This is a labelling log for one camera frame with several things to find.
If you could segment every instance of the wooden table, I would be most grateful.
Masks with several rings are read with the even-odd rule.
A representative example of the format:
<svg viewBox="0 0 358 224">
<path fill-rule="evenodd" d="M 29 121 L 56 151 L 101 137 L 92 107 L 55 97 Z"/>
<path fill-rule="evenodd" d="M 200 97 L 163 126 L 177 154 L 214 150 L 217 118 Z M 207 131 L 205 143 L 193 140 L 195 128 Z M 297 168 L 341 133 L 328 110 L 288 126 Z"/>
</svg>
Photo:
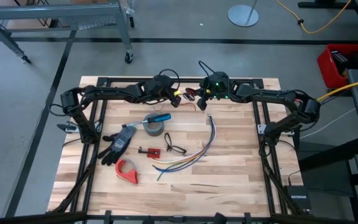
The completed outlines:
<svg viewBox="0 0 358 224">
<path fill-rule="evenodd" d="M 80 86 L 95 85 L 97 79 L 82 77 Z M 264 83 L 266 89 L 280 89 L 276 78 L 264 78 Z M 129 84 L 131 83 L 113 83 L 114 86 Z M 197 88 L 198 84 L 182 83 L 181 92 L 184 92 L 186 87 Z M 259 107 L 263 123 L 262 107 Z M 268 109 L 272 121 L 286 116 L 282 105 L 269 104 Z M 163 149 L 160 158 L 163 161 L 179 159 L 181 156 L 165 151 L 163 134 L 150 137 L 143 126 L 137 126 L 137 132 L 122 157 L 134 162 L 139 173 L 139 184 L 134 185 L 119 179 L 114 166 L 102 166 L 99 160 L 89 202 L 89 214 L 103 215 L 106 210 L 112 210 L 114 215 L 214 216 L 216 212 L 220 212 L 227 217 L 241 217 L 244 212 L 249 212 L 253 217 L 270 216 L 252 103 L 211 100 L 208 101 L 206 111 L 198 108 L 194 111 L 195 107 L 191 104 L 174 108 L 168 102 L 153 107 L 124 101 L 108 101 L 103 135 L 118 133 L 121 124 L 142 120 L 145 115 L 155 110 L 172 114 L 172 119 L 165 122 L 165 132 L 170 133 L 174 145 L 184 147 L 188 154 L 200 150 L 208 142 L 211 126 L 207 122 L 207 114 L 211 114 L 217 127 L 214 144 L 206 156 L 191 167 L 164 174 L 157 181 L 159 172 L 152 167 L 154 163 L 145 154 L 138 154 L 138 147 Z M 90 111 L 91 106 L 84 110 L 85 115 L 89 116 Z M 78 137 L 78 134 L 68 134 L 66 141 Z M 282 136 L 281 139 L 293 144 L 289 137 Z M 108 146 L 108 142 L 101 140 L 99 151 Z M 77 141 L 63 148 L 49 210 L 55 208 L 74 186 L 82 147 L 82 143 Z M 299 170 L 296 152 L 291 146 L 280 142 L 277 144 L 277 157 L 283 183 L 286 184 L 288 175 Z M 299 173 L 293 174 L 291 181 L 293 185 L 303 184 Z M 83 194 L 84 190 L 80 193 L 78 208 L 81 208 Z M 276 211 L 279 212 L 275 187 L 273 195 Z"/>
</svg>

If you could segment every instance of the gray floor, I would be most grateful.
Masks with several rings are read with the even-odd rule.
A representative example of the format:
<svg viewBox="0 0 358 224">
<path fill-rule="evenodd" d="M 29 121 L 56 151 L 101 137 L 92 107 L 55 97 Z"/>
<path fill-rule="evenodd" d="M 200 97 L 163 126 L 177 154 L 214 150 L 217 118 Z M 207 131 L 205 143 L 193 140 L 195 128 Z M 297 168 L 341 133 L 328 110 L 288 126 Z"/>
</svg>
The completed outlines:
<svg viewBox="0 0 358 224">
<path fill-rule="evenodd" d="M 227 39 L 294 39 L 294 40 L 358 40 L 358 18 L 346 11 L 337 22 L 319 35 L 306 35 L 296 19 L 275 1 L 261 0 L 257 5 L 260 21 L 253 27 L 240 28 L 227 20 L 231 5 L 247 1 L 137 1 L 137 27 L 132 37 L 227 38 Z M 302 15 L 310 30 L 322 26 L 337 10 L 298 9 L 296 2 L 283 3 Z M 114 37 L 115 30 L 86 30 L 78 37 Z M 14 36 L 63 36 L 67 32 L 18 33 Z M 20 42 L 33 61 L 21 63 L 0 43 L 0 216 L 12 193 L 22 160 L 35 129 L 45 98 L 56 73 L 64 43 Z M 324 46 L 294 45 L 228 45 L 228 44 L 132 44 L 135 59 L 123 61 L 122 44 L 75 43 L 66 65 L 58 94 L 79 84 L 83 75 L 157 74 L 172 68 L 183 76 L 203 76 L 198 60 L 213 65 L 231 77 L 279 78 L 283 89 L 302 89 L 311 96 L 321 96 L 326 88 L 316 58 Z M 310 132 L 353 109 L 350 98 L 339 98 L 322 107 L 321 119 Z M 66 118 L 50 116 L 29 180 L 17 211 L 18 215 L 43 213 L 62 150 L 65 134 L 56 128 Z M 358 138 L 355 112 L 304 140 L 339 145 Z M 330 182 L 319 181 L 327 177 Z M 337 189 L 351 192 L 343 163 L 333 164 L 303 174 L 305 184 L 314 189 Z M 319 217 L 351 219 L 349 202 L 343 194 L 311 192 L 313 213 Z"/>
</svg>

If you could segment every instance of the caster wheel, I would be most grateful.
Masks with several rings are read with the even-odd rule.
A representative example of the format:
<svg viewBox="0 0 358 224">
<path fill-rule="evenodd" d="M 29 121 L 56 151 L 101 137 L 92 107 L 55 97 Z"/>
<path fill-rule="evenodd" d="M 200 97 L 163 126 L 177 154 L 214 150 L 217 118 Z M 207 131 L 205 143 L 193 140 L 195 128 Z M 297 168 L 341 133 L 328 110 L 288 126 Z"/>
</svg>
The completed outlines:
<svg viewBox="0 0 358 224">
<path fill-rule="evenodd" d="M 30 61 L 30 59 L 29 59 L 27 56 L 23 56 L 23 57 L 22 57 L 22 60 L 23 60 L 24 62 L 27 62 L 28 64 L 31 64 L 31 61 Z"/>
<path fill-rule="evenodd" d="M 132 60 L 134 59 L 134 55 L 130 54 L 130 53 L 126 53 L 125 54 L 125 62 L 130 64 L 132 62 Z"/>
<path fill-rule="evenodd" d="M 131 25 L 132 28 L 135 28 L 135 22 L 132 16 L 129 18 L 129 24 Z"/>
</svg>

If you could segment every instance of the red toolbox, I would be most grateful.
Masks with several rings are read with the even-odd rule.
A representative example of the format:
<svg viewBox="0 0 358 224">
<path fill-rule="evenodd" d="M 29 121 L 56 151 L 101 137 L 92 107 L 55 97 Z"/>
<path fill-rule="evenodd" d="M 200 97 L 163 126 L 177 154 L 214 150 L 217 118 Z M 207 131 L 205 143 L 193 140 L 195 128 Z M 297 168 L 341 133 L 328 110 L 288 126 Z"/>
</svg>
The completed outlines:
<svg viewBox="0 0 358 224">
<path fill-rule="evenodd" d="M 339 74 L 331 54 L 333 50 L 337 50 L 343 56 L 349 58 L 354 52 L 358 52 L 358 44 L 329 44 L 317 58 L 327 88 L 340 88 L 347 85 L 347 77 Z"/>
</svg>

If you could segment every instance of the tape roll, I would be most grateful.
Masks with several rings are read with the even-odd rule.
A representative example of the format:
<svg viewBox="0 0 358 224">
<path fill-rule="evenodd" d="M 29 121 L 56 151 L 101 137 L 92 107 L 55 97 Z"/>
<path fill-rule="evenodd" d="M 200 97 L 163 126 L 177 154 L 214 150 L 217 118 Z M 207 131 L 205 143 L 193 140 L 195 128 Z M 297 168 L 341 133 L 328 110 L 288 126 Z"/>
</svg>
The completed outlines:
<svg viewBox="0 0 358 224">
<path fill-rule="evenodd" d="M 147 118 L 153 117 L 153 116 L 157 116 L 158 114 L 156 113 L 151 113 L 149 115 L 147 115 L 144 119 L 146 120 Z M 146 131 L 146 133 L 149 136 L 159 136 L 160 134 L 162 134 L 164 132 L 164 122 L 154 122 L 154 123 L 143 123 L 143 127 Z"/>
</svg>

